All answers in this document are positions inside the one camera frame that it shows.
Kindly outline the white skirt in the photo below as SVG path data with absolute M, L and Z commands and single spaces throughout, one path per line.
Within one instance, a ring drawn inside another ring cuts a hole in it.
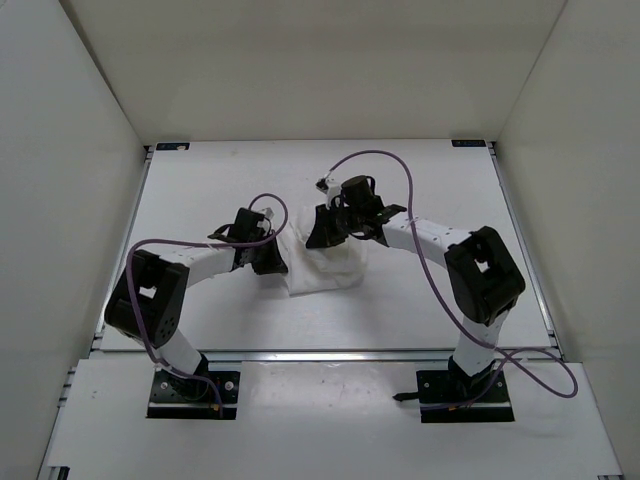
M 307 249 L 314 221 L 315 208 L 300 207 L 278 236 L 291 297 L 357 286 L 367 270 L 368 245 L 352 237 L 335 247 Z

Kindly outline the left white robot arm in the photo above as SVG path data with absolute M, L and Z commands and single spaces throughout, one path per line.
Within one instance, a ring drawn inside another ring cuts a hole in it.
M 197 398 L 209 385 L 203 354 L 179 329 L 186 291 L 247 265 L 257 275 L 287 273 L 272 218 L 269 208 L 241 208 L 210 236 L 211 246 L 183 244 L 163 255 L 135 249 L 107 301 L 105 323 L 149 350 L 185 397 Z

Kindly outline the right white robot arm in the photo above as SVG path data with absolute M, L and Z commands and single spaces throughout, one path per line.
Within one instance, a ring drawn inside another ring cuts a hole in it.
M 409 214 L 405 206 L 386 205 L 375 180 L 358 175 L 338 183 L 316 183 L 325 195 L 315 207 L 309 250 L 328 250 L 348 239 L 375 241 L 414 253 L 446 270 L 462 330 L 451 358 L 449 391 L 471 400 L 484 388 L 506 316 L 525 290 L 525 280 L 499 233 L 488 226 L 467 231 Z

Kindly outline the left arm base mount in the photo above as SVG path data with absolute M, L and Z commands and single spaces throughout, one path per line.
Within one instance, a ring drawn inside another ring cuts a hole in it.
M 167 420 L 235 420 L 241 372 L 238 366 L 219 369 L 212 363 L 208 377 L 216 385 L 222 406 L 211 386 L 202 381 L 181 379 L 164 369 L 154 372 L 146 417 Z

